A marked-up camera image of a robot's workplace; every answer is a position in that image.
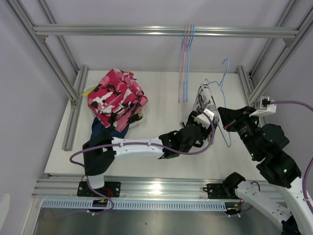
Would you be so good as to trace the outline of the white newspaper print trousers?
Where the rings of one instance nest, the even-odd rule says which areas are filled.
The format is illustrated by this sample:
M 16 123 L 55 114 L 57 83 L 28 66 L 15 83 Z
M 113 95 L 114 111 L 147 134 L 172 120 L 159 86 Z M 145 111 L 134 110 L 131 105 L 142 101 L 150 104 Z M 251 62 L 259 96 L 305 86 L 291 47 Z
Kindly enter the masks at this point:
M 216 129 L 220 121 L 220 116 L 217 110 L 215 100 L 213 98 L 213 94 L 209 88 L 209 85 L 207 85 L 205 81 L 201 83 L 198 89 L 196 100 L 193 106 L 193 111 L 204 111 L 204 109 L 209 109 L 215 114 L 214 123 Z

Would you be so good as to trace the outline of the blue wire hanger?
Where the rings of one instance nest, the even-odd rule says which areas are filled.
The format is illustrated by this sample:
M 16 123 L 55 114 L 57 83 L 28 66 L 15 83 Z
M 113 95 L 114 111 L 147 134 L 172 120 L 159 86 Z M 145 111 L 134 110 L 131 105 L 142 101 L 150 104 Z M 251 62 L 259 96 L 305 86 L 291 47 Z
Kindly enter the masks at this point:
M 178 85 L 178 103 L 181 102 L 181 97 L 180 97 L 180 91 L 181 91 L 181 71 L 182 71 L 182 56 L 183 56 L 183 48 L 184 48 L 184 42 L 185 42 L 185 37 L 186 37 L 186 31 L 187 31 L 187 25 L 184 27 L 184 33 L 181 38 L 181 47 L 180 47 L 180 60 L 179 60 L 179 85 Z
M 188 73 L 190 62 L 190 47 L 192 43 L 193 26 L 186 25 L 184 31 L 184 37 L 181 45 L 181 84 L 182 84 L 182 97 L 183 103 L 188 102 Z
M 226 67 L 226 69 L 225 69 L 225 71 L 223 73 L 222 79 L 220 81 L 209 81 L 207 78 L 205 79 L 205 82 L 206 82 L 207 85 L 210 85 L 210 84 L 213 84 L 213 83 L 218 85 L 218 87 L 220 88 L 221 93 L 223 95 L 224 107 L 226 107 L 226 97 L 225 97 L 225 93 L 224 93 L 224 79 L 225 79 L 225 76 L 226 76 L 226 74 L 228 73 L 228 70 L 229 70 L 230 60 L 228 58 L 225 58 L 223 60 L 222 64 L 224 64 L 225 62 L 227 62 L 227 67 Z M 219 129 L 219 131 L 220 131 L 220 133 L 221 133 L 221 135 L 223 137 L 223 140 L 224 140 L 226 146 L 228 148 L 230 148 L 231 145 L 232 145 L 231 134 L 228 132 L 229 141 L 227 141 L 226 137 L 224 135 L 224 132 L 223 132 L 223 130 L 222 130 L 222 128 L 221 128 L 221 126 L 219 124 L 218 124 L 218 129 Z
M 194 39 L 195 25 L 191 24 L 188 26 L 187 45 L 185 49 L 185 70 L 184 70 L 184 98 L 183 102 L 188 102 L 188 80 L 190 71 L 190 60 L 191 60 L 191 47 Z

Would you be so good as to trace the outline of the pink camouflage trousers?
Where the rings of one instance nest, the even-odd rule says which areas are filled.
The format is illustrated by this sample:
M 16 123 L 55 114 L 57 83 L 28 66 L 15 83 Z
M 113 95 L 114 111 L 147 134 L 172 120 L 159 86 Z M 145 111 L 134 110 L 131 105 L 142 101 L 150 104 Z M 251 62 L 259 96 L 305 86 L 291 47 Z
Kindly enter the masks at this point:
M 102 125 L 121 132 L 148 98 L 130 71 L 111 69 L 88 94 L 88 107 Z

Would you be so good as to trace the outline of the dark blue denim trousers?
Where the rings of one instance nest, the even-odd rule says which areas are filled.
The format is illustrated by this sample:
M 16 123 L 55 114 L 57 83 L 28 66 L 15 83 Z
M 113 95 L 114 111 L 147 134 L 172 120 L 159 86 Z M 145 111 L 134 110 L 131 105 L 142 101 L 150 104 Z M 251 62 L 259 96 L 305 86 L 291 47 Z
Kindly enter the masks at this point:
M 111 127 L 105 127 L 101 121 L 95 117 L 91 126 L 91 136 L 90 141 L 100 138 L 103 134 L 110 135 L 113 138 L 113 142 L 121 142 L 124 140 L 127 132 L 129 130 L 129 125 L 127 125 L 122 131 L 117 131 Z

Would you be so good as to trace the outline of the pink wire hanger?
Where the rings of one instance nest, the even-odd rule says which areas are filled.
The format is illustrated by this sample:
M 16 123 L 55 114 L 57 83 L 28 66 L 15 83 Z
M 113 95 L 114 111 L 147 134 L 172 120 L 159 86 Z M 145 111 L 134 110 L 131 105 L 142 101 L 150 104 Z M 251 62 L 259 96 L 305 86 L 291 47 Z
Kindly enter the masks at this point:
M 184 42 L 184 48 L 183 48 L 183 56 L 182 56 L 182 71 L 181 71 L 181 91 L 180 91 L 180 97 L 181 97 L 181 102 L 183 103 L 183 98 L 184 98 L 184 70 L 185 70 L 185 49 L 187 45 L 187 36 L 188 36 L 188 26 L 187 25 L 187 31 L 186 31 L 186 37 L 185 37 L 185 42 Z

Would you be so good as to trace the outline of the lime green trousers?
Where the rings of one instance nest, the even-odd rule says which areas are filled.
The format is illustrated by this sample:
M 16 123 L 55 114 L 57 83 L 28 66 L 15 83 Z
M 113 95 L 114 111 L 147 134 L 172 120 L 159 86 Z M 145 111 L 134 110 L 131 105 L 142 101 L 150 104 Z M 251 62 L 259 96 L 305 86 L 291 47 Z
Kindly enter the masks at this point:
M 87 97 L 91 92 L 92 92 L 92 90 L 83 92 L 83 93 L 82 93 L 82 96 L 83 96 L 83 97 Z

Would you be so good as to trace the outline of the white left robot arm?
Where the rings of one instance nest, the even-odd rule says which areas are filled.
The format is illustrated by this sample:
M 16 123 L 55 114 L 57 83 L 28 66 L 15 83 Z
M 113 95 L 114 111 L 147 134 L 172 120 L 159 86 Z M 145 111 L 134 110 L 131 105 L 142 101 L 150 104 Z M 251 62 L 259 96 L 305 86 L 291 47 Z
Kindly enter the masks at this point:
M 99 134 L 82 147 L 89 192 L 94 196 L 105 192 L 104 175 L 115 159 L 171 159 L 180 155 L 193 155 L 193 147 L 199 148 L 200 153 L 204 152 L 204 141 L 212 143 L 219 120 L 218 114 L 204 109 L 192 111 L 181 129 L 147 140 L 128 140 L 112 137 L 109 133 Z

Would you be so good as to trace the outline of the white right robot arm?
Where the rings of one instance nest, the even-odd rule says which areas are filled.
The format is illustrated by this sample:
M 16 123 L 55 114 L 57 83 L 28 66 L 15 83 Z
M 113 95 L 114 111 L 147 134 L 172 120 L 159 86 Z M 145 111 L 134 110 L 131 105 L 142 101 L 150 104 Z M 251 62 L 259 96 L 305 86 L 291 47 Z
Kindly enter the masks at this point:
M 270 219 L 284 235 L 311 235 L 313 233 L 313 209 L 306 199 L 304 177 L 295 160 L 283 151 L 289 144 L 279 125 L 258 126 L 256 109 L 245 106 L 238 110 L 219 107 L 223 128 L 238 133 L 256 168 L 266 181 L 273 185 L 287 204 L 281 207 L 263 195 L 237 172 L 223 181 L 223 194 L 228 198 L 247 201 Z

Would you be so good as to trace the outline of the white plastic basket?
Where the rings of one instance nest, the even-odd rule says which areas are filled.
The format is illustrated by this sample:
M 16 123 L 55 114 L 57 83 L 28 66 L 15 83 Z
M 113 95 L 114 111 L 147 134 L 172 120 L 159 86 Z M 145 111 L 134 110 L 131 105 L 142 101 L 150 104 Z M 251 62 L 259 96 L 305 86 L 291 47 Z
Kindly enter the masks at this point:
M 134 115 L 132 123 L 130 123 L 130 128 L 136 127 L 141 124 L 145 120 L 145 117 L 145 112 L 143 109 L 141 109 L 136 115 Z

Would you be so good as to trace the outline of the front aluminium mounting rail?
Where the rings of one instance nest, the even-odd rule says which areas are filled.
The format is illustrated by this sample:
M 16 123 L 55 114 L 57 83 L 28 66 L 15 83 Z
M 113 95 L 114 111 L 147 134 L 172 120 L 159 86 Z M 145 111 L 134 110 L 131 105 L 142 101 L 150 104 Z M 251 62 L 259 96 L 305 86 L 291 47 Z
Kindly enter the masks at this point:
M 77 198 L 81 177 L 60 176 L 40 178 L 32 192 L 33 198 Z M 222 180 L 161 179 L 142 177 L 105 177 L 105 181 L 121 183 L 119 199 L 200 201 L 208 199 L 202 189 Z

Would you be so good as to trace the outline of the aluminium hanging rail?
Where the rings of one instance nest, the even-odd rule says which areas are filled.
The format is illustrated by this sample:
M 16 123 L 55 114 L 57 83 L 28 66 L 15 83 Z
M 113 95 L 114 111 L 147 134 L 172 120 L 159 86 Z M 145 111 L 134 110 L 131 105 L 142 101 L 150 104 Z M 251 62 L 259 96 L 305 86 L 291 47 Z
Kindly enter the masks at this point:
M 207 27 L 207 26 L 142 26 L 91 24 L 38 24 L 37 35 L 53 36 L 183 36 L 195 37 L 287 38 L 294 39 L 299 30 L 290 27 Z

